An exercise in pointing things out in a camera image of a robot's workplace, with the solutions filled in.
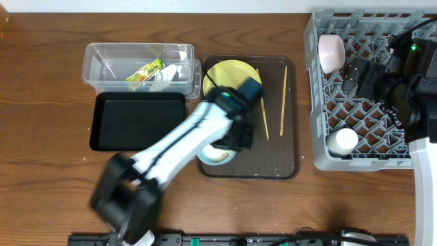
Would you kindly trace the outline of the blue bowl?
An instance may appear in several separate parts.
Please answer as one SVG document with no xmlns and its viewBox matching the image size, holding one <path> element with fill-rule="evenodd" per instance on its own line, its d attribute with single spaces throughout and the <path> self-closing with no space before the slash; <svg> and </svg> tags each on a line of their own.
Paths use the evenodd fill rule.
<svg viewBox="0 0 437 246">
<path fill-rule="evenodd" d="M 212 145 L 205 146 L 197 157 L 206 165 L 223 165 L 230 162 L 236 155 L 236 151 L 214 148 Z"/>
</svg>

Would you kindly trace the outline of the pink bowl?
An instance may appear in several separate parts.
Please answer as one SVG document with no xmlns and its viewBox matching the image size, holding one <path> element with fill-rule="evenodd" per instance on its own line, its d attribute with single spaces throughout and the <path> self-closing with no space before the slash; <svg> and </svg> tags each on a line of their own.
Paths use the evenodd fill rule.
<svg viewBox="0 0 437 246">
<path fill-rule="evenodd" d="M 318 41 L 318 55 L 325 74 L 343 68 L 346 52 L 341 37 L 338 35 L 321 35 Z"/>
</svg>

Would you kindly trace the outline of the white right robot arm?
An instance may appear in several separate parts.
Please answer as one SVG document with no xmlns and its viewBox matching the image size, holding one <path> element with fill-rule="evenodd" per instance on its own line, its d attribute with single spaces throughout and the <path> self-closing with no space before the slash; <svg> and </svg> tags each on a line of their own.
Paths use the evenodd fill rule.
<svg viewBox="0 0 437 246">
<path fill-rule="evenodd" d="M 385 65 L 354 58 L 342 88 L 382 103 L 404 131 L 415 183 L 415 245 L 436 246 L 436 42 L 402 34 L 389 42 Z"/>
</svg>

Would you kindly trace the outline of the white tissue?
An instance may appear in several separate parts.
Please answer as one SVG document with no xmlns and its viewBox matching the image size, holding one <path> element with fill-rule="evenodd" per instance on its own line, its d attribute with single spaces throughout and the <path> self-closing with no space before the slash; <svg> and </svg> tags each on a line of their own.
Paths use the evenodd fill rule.
<svg viewBox="0 0 437 246">
<path fill-rule="evenodd" d="M 161 92 L 165 88 L 169 87 L 171 82 L 179 75 L 181 66 L 171 64 L 163 69 L 159 70 L 153 78 L 152 85 L 150 86 L 150 92 Z"/>
</svg>

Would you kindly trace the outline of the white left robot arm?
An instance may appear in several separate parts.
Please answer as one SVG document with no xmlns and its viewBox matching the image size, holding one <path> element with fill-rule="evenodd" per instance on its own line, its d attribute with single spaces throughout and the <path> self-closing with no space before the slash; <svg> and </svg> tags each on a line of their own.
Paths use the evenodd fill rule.
<svg viewBox="0 0 437 246">
<path fill-rule="evenodd" d="M 261 97 L 262 85 L 251 77 L 236 89 L 215 87 L 153 146 L 129 159 L 112 156 L 89 202 L 113 229 L 104 244 L 152 245 L 169 183 L 206 146 L 235 152 L 250 148 L 253 129 L 244 119 Z"/>
</svg>

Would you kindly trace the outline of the white cup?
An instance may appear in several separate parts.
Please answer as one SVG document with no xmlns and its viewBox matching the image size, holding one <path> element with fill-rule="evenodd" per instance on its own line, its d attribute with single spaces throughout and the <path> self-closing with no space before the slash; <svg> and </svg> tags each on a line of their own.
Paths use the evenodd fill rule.
<svg viewBox="0 0 437 246">
<path fill-rule="evenodd" d="M 328 151 L 333 156 L 347 156 L 357 146 L 358 134 L 350 128 L 342 128 L 330 134 L 326 143 Z"/>
</svg>

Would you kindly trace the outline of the rice leftovers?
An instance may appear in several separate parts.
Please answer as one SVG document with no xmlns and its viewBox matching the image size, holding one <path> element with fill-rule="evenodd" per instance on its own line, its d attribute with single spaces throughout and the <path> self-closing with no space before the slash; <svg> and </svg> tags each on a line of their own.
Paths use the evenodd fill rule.
<svg viewBox="0 0 437 246">
<path fill-rule="evenodd" d="M 218 163 L 228 158 L 232 154 L 232 151 L 214 148 L 213 146 L 208 145 L 203 149 L 203 153 L 211 162 Z"/>
</svg>

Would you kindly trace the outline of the clear plastic waste bin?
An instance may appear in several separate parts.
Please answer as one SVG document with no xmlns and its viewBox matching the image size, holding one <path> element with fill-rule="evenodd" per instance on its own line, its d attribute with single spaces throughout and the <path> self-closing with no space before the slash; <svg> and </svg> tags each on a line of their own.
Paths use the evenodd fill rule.
<svg viewBox="0 0 437 246">
<path fill-rule="evenodd" d="M 166 66 L 181 66 L 179 75 L 161 92 L 178 92 L 186 98 L 201 94 L 201 62 L 191 44 L 176 43 L 91 43 L 83 62 L 82 81 L 97 93 L 131 92 L 126 79 L 156 58 Z M 153 78 L 135 92 L 150 92 Z"/>
</svg>

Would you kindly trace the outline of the grey dishwasher rack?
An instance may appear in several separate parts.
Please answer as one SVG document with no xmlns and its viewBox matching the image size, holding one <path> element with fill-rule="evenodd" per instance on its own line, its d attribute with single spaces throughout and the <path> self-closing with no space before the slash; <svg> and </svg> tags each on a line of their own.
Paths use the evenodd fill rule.
<svg viewBox="0 0 437 246">
<path fill-rule="evenodd" d="M 435 11 L 316 10 L 305 28 L 305 60 L 311 89 L 311 137 L 314 165 L 323 171 L 375 172 L 410 169 L 412 161 L 404 132 L 395 127 L 380 103 L 358 97 L 341 88 L 343 76 L 336 70 L 323 72 L 318 40 L 324 34 L 338 35 L 346 61 L 362 57 L 387 64 L 390 35 L 399 34 L 436 16 Z M 346 157 L 332 156 L 326 138 L 342 128 L 358 135 L 355 149 Z"/>
</svg>

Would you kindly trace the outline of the yellow plate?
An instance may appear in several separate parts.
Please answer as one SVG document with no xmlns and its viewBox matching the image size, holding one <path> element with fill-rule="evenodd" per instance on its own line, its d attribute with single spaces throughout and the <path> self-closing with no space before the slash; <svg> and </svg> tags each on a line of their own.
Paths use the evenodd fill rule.
<svg viewBox="0 0 437 246">
<path fill-rule="evenodd" d="M 257 100 L 262 95 L 262 81 L 258 72 L 243 61 L 220 61 L 208 69 L 203 79 L 203 94 L 206 98 L 221 95 L 225 98 Z"/>
</svg>

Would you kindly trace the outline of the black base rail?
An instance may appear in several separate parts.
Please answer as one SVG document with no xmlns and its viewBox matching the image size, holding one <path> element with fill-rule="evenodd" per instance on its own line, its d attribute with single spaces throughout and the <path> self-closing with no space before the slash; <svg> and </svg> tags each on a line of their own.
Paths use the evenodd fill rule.
<svg viewBox="0 0 437 246">
<path fill-rule="evenodd" d="M 102 246 L 116 245 L 113 241 L 107 239 L 109 234 L 73 234 L 68 237 L 67 246 Z M 247 246 L 267 246 L 276 241 L 283 240 L 281 237 L 274 236 L 183 236 L 181 234 L 161 234 L 155 236 L 153 246 L 228 246 L 230 245 L 247 245 Z M 376 241 L 390 246 L 408 246 L 410 241 L 405 236 L 385 236 L 376 237 Z M 282 245 L 308 245 L 322 246 L 333 245 L 321 240 L 304 240 L 297 243 L 285 243 Z"/>
</svg>

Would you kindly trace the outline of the black waste tray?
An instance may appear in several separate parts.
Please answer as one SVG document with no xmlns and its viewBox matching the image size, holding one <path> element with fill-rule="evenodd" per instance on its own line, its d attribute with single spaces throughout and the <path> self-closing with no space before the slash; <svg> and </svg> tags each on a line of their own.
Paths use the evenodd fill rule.
<svg viewBox="0 0 437 246">
<path fill-rule="evenodd" d="M 96 97 L 89 147 L 94 151 L 142 151 L 185 120 L 178 92 L 102 92 Z"/>
</svg>

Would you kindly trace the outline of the dark brown serving tray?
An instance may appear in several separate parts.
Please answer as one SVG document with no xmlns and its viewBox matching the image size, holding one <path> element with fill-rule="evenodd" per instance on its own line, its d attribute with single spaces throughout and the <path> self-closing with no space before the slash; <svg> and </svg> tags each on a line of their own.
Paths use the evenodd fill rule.
<svg viewBox="0 0 437 246">
<path fill-rule="evenodd" d="M 292 60 L 284 56 L 213 55 L 205 66 L 211 68 L 225 60 L 240 60 L 259 71 L 270 139 L 266 139 L 261 103 L 251 110 L 248 122 L 254 125 L 251 149 L 242 149 L 223 165 L 198 161 L 199 170 L 214 178 L 250 178 L 286 180 L 300 169 L 296 71 Z M 287 90 L 283 136 L 279 136 L 284 70 L 287 66 Z"/>
</svg>

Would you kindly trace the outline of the wooden chopstick near plate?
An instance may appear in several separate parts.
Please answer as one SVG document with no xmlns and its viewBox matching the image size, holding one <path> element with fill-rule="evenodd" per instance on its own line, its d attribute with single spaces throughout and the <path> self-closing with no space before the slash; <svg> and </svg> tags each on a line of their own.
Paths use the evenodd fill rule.
<svg viewBox="0 0 437 246">
<path fill-rule="evenodd" d="M 267 121 L 267 117 L 266 117 L 266 109 L 265 109 L 265 104 L 264 104 L 263 96 L 260 98 L 260 100 L 261 100 L 261 108 L 262 108 L 262 115 L 263 115 L 266 139 L 269 140 L 270 139 L 270 135 L 269 135 L 269 131 L 268 131 L 268 121 Z"/>
</svg>

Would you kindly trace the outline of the green snack wrapper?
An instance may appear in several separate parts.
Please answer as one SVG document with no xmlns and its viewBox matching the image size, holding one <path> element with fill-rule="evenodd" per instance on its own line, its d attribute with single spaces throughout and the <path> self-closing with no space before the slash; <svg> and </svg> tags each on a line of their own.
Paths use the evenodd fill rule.
<svg viewBox="0 0 437 246">
<path fill-rule="evenodd" d="M 143 86 L 145 81 L 152 78 L 158 71 L 165 67 L 162 60 L 156 58 L 151 63 L 148 63 L 140 67 L 134 74 L 130 75 L 126 82 L 131 92 L 135 92 L 141 86 Z"/>
</svg>

